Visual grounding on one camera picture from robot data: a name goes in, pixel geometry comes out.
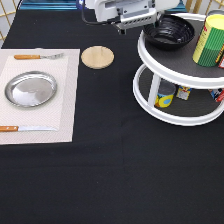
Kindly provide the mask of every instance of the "orange handle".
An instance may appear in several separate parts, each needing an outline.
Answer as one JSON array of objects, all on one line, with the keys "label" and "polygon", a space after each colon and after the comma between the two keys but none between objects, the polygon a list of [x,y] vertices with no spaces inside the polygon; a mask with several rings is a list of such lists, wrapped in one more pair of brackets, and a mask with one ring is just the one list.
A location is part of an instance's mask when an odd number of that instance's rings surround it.
[{"label": "orange handle", "polygon": [[40,55],[15,55],[14,58],[17,60],[40,59]]},{"label": "orange handle", "polygon": [[18,126],[0,126],[0,132],[18,131]]}]

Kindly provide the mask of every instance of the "shelf pole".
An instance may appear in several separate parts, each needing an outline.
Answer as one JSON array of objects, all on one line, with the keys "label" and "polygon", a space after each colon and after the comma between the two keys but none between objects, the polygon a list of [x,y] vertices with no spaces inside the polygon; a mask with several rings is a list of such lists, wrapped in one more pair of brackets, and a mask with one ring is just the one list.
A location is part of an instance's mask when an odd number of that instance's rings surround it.
[{"label": "shelf pole", "polygon": [[153,79],[152,79],[152,84],[151,84],[151,89],[149,92],[149,98],[148,98],[148,105],[150,107],[154,107],[159,85],[160,85],[161,78],[154,73]]}]

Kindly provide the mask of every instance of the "yellow can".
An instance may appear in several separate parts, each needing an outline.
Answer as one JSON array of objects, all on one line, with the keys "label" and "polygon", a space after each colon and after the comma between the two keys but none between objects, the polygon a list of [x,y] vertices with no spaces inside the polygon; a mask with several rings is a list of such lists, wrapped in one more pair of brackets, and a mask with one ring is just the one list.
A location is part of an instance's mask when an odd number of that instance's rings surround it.
[{"label": "yellow can", "polygon": [[214,14],[206,18],[198,40],[193,60],[202,66],[215,66],[224,51],[224,15]]}]

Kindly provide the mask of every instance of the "black bowl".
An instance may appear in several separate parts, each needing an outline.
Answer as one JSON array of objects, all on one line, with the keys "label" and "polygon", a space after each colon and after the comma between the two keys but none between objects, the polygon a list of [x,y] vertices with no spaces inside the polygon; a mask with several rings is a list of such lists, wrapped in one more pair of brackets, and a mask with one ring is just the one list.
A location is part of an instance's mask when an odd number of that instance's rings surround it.
[{"label": "black bowl", "polygon": [[156,24],[145,25],[143,31],[146,39],[161,50],[181,48],[195,36],[194,27],[178,16],[164,15]]}]

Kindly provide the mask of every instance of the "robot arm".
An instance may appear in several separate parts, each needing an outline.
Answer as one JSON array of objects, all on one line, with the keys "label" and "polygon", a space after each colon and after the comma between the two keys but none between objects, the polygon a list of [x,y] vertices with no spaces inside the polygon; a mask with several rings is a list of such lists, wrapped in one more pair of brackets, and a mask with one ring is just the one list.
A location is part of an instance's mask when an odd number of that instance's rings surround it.
[{"label": "robot arm", "polygon": [[179,4],[179,0],[84,0],[85,2],[87,8],[95,10],[99,24],[108,21],[120,33],[133,27],[155,23],[158,13]]}]

